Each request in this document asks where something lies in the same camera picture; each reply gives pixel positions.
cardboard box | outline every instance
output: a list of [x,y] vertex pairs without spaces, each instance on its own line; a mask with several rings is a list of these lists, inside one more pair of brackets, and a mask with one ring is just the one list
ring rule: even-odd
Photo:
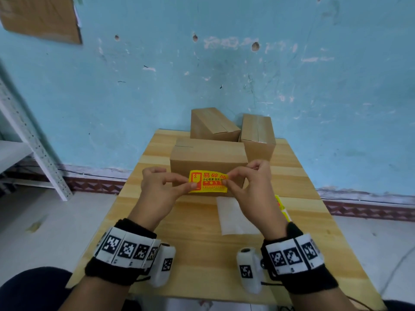
[[82,43],[72,0],[0,0],[0,19],[7,31]]
[[249,162],[255,159],[270,161],[276,144],[271,118],[244,114],[240,142],[245,145]]
[[[208,170],[228,173],[238,166],[246,166],[248,160],[245,148],[238,142],[221,142],[178,138],[170,155],[171,172],[189,177],[191,170]],[[235,179],[235,183],[243,186],[245,178]],[[228,193],[190,193],[211,197],[232,197]]]
[[237,142],[240,134],[241,129],[216,108],[192,110],[190,138]]

white floor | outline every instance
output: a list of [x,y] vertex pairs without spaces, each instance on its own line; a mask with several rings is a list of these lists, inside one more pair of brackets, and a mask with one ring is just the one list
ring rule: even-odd
[[[34,267],[73,271],[114,200],[115,195],[77,192],[69,202],[62,202],[54,190],[33,187],[21,187],[0,198],[0,286]],[[415,303],[415,223],[335,220],[382,297]],[[26,231],[36,222],[42,222],[38,230]],[[184,299],[145,298],[142,303],[144,310],[206,309],[198,301]],[[210,311],[260,309],[214,302]]]

fragile label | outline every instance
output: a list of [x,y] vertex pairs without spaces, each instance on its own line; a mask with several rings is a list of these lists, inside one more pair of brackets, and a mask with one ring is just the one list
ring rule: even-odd
[[281,202],[280,197],[275,195],[275,198],[277,199],[278,206],[281,209],[281,212],[284,214],[285,218],[287,218],[288,222],[292,221],[290,215],[288,215],[287,209],[283,205],[283,202]]
[[190,193],[221,192],[227,193],[228,188],[222,184],[223,179],[228,175],[215,171],[192,170],[189,174],[189,182],[197,183],[197,187]]

wrist strap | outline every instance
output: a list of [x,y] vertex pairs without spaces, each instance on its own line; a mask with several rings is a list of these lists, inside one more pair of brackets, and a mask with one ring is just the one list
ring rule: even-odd
[[282,281],[292,294],[309,294],[339,286],[324,265],[324,257],[310,234],[304,235],[293,222],[287,225],[287,237],[264,240],[261,252],[270,278]]
[[157,235],[129,219],[119,220],[98,243],[85,275],[130,286],[152,266],[160,240]]

baseboard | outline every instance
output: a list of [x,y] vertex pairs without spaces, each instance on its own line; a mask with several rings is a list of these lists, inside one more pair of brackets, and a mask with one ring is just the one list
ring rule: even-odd
[[[106,194],[120,193],[131,170],[94,169],[59,165],[72,191]],[[8,178],[46,182],[48,179],[33,161],[25,161],[5,172]],[[321,199],[334,216],[386,219],[415,222],[415,197],[397,194],[377,195],[368,192],[317,189]]]

